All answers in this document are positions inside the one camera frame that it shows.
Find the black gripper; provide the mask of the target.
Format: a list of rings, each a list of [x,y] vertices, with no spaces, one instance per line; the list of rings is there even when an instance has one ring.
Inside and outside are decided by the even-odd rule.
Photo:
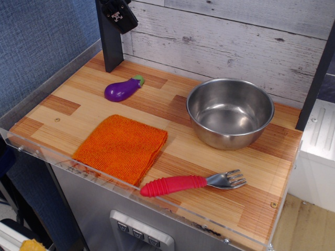
[[[120,34],[135,29],[138,20],[129,8],[131,0],[100,1],[102,13]]]

